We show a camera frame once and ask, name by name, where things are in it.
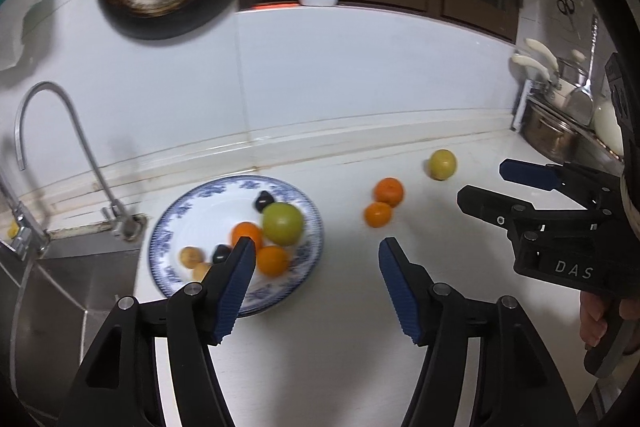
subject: orange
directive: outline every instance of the orange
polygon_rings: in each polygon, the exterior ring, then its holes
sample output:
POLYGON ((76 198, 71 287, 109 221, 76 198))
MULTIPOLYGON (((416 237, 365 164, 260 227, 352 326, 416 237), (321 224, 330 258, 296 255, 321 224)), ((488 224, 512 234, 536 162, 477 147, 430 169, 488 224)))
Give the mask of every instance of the orange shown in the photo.
POLYGON ((289 267, 289 253, 281 247, 264 247, 255 257, 255 266, 267 277, 278 277, 289 267))
POLYGON ((364 220, 374 229, 384 227, 393 216, 393 209, 388 203, 376 201, 364 209, 364 220))
POLYGON ((262 248, 262 230, 254 223, 243 221, 238 223, 231 231, 231 248, 235 247, 236 243, 241 237, 249 237, 254 240, 255 251, 262 248))
POLYGON ((404 199, 404 187, 395 178, 385 178, 373 189, 373 199, 390 206, 398 206, 404 199))

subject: plate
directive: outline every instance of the plate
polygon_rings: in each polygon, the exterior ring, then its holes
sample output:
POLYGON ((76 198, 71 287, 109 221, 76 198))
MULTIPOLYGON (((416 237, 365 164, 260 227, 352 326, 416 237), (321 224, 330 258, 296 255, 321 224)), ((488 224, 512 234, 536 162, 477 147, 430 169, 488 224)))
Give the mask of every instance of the plate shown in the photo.
POLYGON ((251 221, 260 226, 262 216, 254 201, 262 190, 276 201, 295 205, 305 218, 305 230, 297 245, 287 248, 292 258, 286 273, 272 279, 254 272, 239 317, 270 308, 305 282, 322 254, 324 233, 316 206, 287 182, 266 176, 228 176, 190 190, 174 201, 156 224, 149 242, 149 267, 167 298, 191 282, 191 270, 178 259, 183 247, 202 249, 210 262, 217 245, 228 245, 231 230, 238 223, 251 221))

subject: countertop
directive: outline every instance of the countertop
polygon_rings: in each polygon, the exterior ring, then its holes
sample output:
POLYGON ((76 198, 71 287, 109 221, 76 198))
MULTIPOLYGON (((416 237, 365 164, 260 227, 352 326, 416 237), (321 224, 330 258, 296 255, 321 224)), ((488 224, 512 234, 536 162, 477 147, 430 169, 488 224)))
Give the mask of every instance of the countertop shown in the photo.
MULTIPOLYGON (((538 329, 572 397, 580 407, 595 379, 582 367, 578 292, 513 271, 511 243, 502 229, 465 216, 456 206, 467 184, 531 201, 536 208, 579 208, 557 192, 503 181, 505 158, 547 163, 520 136, 498 131, 430 140, 261 169, 303 190, 324 222, 322 258, 306 282, 277 306, 239 319, 233 333, 210 352, 237 427, 388 427, 400 425, 426 348, 402 334, 378 269, 378 244, 398 239, 411 261, 435 281, 467 298, 496 301, 513 295, 538 329), (428 178, 423 162, 440 148, 458 157, 445 182, 428 178), (379 179, 394 176, 406 199, 393 221, 370 229, 362 211, 379 179)), ((154 193, 140 204, 150 218, 136 297, 162 298, 150 275, 148 239, 158 217, 198 184, 154 193)), ((471 341, 467 379, 456 425, 468 425, 478 360, 471 341)), ((159 339, 158 375, 168 427, 180 425, 172 392, 166 341, 159 339)))

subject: curved metal faucet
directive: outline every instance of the curved metal faucet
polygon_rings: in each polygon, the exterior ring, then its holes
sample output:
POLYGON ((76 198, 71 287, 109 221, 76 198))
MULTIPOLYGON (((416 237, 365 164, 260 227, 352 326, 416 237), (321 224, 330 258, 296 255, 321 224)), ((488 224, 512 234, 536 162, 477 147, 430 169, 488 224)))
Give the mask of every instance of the curved metal faucet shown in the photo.
POLYGON ((82 151, 84 152, 89 165, 91 165, 91 168, 94 171, 95 177, 100 184, 100 188, 102 188, 102 190, 110 200, 111 215, 105 208, 102 210, 102 213, 111 223, 114 233, 116 233, 116 235, 121 235, 124 239, 127 240, 133 240, 137 238, 138 234, 142 230, 142 226, 127 212, 127 209, 124 207, 122 202, 116 199, 116 197, 113 195, 113 191, 111 190, 111 187, 109 186, 107 181, 104 179, 102 172, 100 171, 100 168, 95 161, 95 157, 91 150, 91 147, 89 147, 89 143, 84 136, 84 131, 82 130, 82 126, 80 125, 80 121, 78 120, 76 108, 71 102, 71 99, 69 98, 69 95, 66 93, 66 91, 54 82, 37 83, 27 91, 22 101, 20 102, 17 114, 15 115, 14 128, 15 155, 18 160, 18 167, 21 171, 24 171, 27 166, 26 160, 24 158, 24 147, 22 146, 22 123, 24 121, 24 115, 27 109, 27 105, 37 93, 44 90, 49 90, 58 95, 69 113, 69 117, 71 118, 71 122, 73 123, 74 129, 76 131, 76 136, 78 136, 78 140, 80 141, 82 151))

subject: sink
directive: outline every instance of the sink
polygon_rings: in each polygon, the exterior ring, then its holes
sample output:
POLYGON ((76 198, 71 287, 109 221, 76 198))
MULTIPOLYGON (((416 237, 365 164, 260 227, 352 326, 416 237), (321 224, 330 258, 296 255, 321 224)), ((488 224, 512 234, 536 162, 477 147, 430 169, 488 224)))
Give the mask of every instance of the sink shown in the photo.
POLYGON ((51 242, 31 267, 15 327, 15 387, 54 425, 82 357, 116 301, 132 295, 140 243, 99 232, 51 242))

